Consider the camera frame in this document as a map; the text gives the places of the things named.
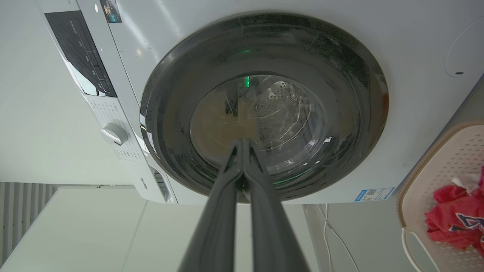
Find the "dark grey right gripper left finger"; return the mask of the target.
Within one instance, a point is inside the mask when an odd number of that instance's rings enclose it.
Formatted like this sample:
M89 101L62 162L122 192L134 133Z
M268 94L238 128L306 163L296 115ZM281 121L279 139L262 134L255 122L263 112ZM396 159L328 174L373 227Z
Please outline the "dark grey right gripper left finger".
M178 271L233 272L237 195L243 178L243 144L237 140L211 188Z

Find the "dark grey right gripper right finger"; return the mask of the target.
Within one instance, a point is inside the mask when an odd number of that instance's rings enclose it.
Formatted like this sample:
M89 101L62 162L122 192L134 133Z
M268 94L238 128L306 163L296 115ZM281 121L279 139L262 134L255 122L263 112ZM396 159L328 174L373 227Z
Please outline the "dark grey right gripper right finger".
M308 272L309 266L252 141L242 141L243 191L251 205L253 270Z

